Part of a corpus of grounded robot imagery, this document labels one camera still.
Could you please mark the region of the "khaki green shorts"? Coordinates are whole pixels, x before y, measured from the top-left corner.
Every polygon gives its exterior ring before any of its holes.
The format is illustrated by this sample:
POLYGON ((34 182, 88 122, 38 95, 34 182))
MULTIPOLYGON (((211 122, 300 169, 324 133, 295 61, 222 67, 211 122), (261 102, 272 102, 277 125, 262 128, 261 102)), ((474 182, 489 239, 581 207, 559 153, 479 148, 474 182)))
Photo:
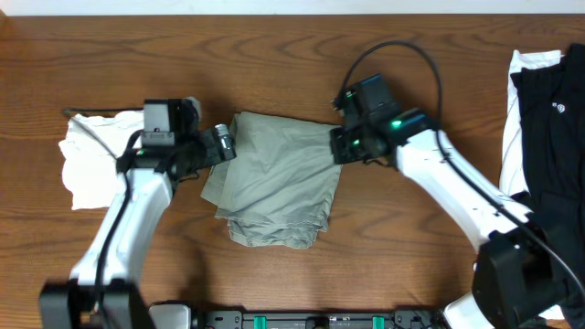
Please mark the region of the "khaki green shorts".
POLYGON ((308 249, 328 230, 342 167, 329 124, 243 111, 229 127, 235 159, 215 165, 201 196, 246 247, 308 249))

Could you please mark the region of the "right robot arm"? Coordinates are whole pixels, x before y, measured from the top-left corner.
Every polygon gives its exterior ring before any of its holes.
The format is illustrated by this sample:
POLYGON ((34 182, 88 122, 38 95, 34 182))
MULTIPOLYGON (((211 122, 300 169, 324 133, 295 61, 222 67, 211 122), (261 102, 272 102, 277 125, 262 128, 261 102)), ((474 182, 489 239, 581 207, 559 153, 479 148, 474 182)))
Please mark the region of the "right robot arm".
POLYGON ((506 196, 452 147, 426 111, 408 111, 376 74, 334 100, 344 124, 330 132, 335 162, 388 166, 425 190, 477 253, 469 293, 445 306, 449 328, 520 328, 581 296, 573 240, 549 215, 506 196))

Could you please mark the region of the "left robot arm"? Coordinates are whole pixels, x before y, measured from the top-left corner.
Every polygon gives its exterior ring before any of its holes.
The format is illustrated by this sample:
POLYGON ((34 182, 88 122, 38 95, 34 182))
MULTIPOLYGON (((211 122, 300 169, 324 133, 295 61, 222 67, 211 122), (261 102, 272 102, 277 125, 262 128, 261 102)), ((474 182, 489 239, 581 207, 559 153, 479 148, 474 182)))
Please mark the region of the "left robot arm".
POLYGON ((38 299, 44 328, 201 328, 184 302, 147 305, 139 282, 161 216, 177 186, 235 158, 229 129, 200 130, 197 99, 144 102, 144 126, 132 133, 115 170, 122 188, 69 279, 45 283, 38 299))

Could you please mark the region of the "folded white t-shirt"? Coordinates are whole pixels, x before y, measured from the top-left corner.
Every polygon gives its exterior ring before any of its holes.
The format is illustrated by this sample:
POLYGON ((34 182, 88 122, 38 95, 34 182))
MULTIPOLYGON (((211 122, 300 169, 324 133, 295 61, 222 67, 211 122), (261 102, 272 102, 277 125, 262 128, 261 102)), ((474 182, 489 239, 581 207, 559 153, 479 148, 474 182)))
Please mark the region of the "folded white t-shirt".
POLYGON ((112 117, 75 115, 65 139, 58 143, 65 162, 63 185, 72 194, 72 209, 108 207, 123 189, 116 174, 131 135, 144 127, 142 111, 122 111, 112 117))

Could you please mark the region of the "white garment under pile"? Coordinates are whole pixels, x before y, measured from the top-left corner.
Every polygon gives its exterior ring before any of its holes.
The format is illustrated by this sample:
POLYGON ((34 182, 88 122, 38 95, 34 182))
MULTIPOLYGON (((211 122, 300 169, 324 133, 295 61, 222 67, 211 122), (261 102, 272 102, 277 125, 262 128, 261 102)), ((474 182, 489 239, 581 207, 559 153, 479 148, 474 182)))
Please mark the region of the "white garment under pile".
POLYGON ((522 69, 542 69, 559 64, 563 54, 560 50, 521 53, 515 50, 509 65, 507 83, 507 110, 502 139, 502 169, 499 189, 512 196, 528 191, 522 155, 522 129, 517 88, 511 75, 522 69))

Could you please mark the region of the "black garment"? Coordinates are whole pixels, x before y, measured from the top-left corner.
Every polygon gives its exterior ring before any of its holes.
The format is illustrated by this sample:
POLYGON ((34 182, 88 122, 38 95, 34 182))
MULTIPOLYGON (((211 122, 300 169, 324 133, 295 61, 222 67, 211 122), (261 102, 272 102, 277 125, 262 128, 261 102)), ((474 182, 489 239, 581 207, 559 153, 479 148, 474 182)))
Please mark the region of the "black garment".
POLYGON ((511 75, 517 88, 528 191, 513 195, 576 241, 571 268, 584 275, 584 47, 572 44, 559 64, 511 75))

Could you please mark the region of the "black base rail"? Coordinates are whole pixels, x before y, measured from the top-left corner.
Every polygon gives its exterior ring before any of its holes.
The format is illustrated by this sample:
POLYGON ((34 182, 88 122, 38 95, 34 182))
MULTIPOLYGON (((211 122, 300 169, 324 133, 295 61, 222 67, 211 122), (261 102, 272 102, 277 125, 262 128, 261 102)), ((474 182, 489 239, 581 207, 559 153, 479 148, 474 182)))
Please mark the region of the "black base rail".
POLYGON ((437 311, 398 309, 378 313, 198 311, 183 302, 150 306, 154 326, 183 329, 432 329, 445 328, 437 311))

